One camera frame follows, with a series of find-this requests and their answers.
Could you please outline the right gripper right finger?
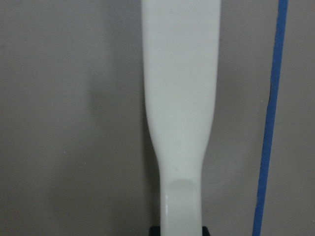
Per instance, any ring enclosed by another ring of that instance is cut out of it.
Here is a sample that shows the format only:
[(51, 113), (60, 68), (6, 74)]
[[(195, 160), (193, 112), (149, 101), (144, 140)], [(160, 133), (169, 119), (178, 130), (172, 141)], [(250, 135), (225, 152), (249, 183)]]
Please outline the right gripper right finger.
[(206, 226), (202, 226), (202, 236), (210, 236), (210, 232)]

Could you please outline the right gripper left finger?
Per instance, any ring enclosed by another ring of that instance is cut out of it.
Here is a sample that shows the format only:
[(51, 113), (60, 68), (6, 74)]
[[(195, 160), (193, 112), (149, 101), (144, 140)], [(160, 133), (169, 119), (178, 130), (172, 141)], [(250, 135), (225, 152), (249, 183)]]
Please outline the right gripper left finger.
[(160, 236), (160, 226), (151, 226), (149, 228), (149, 236)]

